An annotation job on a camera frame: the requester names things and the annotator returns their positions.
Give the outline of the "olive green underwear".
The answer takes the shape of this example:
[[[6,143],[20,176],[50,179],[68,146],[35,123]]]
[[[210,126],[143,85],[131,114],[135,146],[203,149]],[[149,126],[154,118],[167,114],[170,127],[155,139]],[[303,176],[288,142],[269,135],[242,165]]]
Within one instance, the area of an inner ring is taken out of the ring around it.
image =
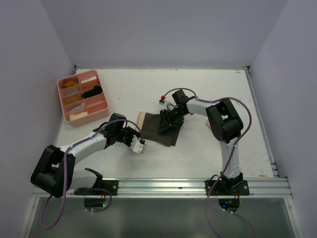
[[[180,133],[180,128],[172,128],[160,133],[160,114],[139,112],[137,125],[142,130],[143,137],[147,140],[157,142],[170,147],[175,146]]]

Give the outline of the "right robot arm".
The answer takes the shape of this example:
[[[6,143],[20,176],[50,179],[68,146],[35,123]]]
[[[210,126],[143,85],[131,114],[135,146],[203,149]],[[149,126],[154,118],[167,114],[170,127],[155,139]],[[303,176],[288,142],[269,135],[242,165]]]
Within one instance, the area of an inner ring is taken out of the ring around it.
[[[230,99],[208,102],[198,97],[188,97],[182,89],[172,94],[175,106],[170,109],[168,104],[160,111],[158,132],[163,134],[172,129],[179,129],[186,115],[201,115],[208,118],[213,136],[219,141],[222,156],[222,170],[220,178],[206,181],[208,192],[212,195],[223,192],[233,194],[238,184],[243,181],[240,167],[238,140],[244,128]]]

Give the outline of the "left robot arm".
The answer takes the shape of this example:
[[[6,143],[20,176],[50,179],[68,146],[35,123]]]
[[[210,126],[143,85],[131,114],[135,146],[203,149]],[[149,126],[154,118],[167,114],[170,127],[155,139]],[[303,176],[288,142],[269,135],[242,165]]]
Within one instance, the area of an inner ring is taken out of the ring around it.
[[[130,122],[125,116],[113,113],[108,122],[84,138],[65,146],[47,146],[30,182],[56,198],[65,196],[70,189],[86,189],[93,195],[99,194],[104,189],[102,174],[89,168],[75,171],[75,166],[115,143],[122,143],[135,153],[143,153],[145,140],[142,130],[137,125],[134,128],[128,126]]]

